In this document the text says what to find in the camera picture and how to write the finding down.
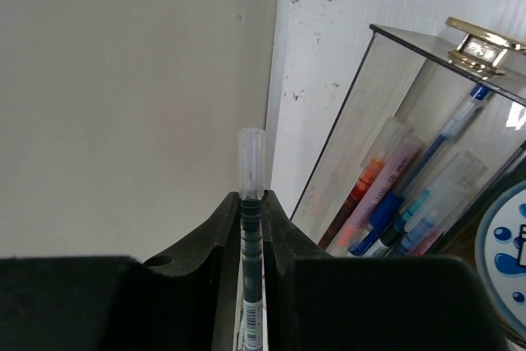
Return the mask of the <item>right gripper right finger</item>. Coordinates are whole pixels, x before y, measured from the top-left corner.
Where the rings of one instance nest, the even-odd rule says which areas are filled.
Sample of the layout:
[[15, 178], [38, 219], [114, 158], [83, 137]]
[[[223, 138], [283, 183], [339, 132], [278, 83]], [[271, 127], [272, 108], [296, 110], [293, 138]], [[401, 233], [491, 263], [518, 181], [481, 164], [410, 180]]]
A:
[[262, 220], [272, 350], [504, 350], [475, 272], [453, 256], [337, 258], [286, 215]]

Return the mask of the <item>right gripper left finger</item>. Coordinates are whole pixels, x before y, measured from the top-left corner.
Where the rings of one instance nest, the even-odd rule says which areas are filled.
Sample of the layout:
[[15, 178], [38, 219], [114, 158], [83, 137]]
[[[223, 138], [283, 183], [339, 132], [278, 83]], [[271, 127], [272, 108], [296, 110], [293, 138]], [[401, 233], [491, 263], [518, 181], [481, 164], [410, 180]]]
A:
[[208, 220], [144, 262], [2, 259], [2, 349], [232, 349], [239, 209], [229, 193]]

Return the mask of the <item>pink barrel pen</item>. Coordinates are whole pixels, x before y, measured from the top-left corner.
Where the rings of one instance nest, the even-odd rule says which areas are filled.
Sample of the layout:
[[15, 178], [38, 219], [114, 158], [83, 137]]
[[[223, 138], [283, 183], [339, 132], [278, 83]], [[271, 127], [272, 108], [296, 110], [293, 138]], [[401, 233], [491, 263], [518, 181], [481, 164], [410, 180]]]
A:
[[372, 214], [421, 148], [422, 141], [416, 136], [406, 137], [395, 147], [376, 180], [326, 248], [330, 255], [340, 255], [361, 234], [362, 223]]

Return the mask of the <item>black pen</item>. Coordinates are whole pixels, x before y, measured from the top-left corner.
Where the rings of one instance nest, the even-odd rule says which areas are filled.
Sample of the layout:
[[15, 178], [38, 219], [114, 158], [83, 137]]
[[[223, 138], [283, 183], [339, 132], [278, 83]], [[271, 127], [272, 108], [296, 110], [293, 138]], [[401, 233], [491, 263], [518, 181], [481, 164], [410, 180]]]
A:
[[242, 322], [245, 350], [263, 349], [262, 230], [265, 131], [246, 127], [238, 133], [241, 203]]

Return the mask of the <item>orange red pen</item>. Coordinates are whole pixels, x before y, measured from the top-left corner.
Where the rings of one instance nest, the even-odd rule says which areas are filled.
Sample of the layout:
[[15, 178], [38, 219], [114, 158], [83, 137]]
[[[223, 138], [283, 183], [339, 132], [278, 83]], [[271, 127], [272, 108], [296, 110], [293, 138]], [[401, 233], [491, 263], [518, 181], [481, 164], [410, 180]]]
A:
[[394, 148], [408, 133], [408, 128], [395, 117], [389, 117], [375, 139], [367, 156], [360, 165], [360, 174], [348, 190], [344, 202], [335, 217], [321, 236], [318, 246], [325, 250], [340, 231], [345, 220], [353, 213], [354, 209], [365, 196], [370, 186], [376, 180], [380, 171], [385, 166]]

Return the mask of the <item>red blue pen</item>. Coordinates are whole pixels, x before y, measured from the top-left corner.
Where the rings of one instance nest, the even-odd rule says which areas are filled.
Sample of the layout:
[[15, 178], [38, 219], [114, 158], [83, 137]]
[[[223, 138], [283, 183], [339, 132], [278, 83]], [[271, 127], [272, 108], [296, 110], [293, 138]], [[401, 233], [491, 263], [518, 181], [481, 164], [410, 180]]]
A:
[[467, 203], [472, 184], [484, 164], [466, 150], [449, 163], [409, 203], [389, 194], [371, 217], [371, 232], [353, 250], [361, 257], [390, 252], [407, 255], [443, 220]]

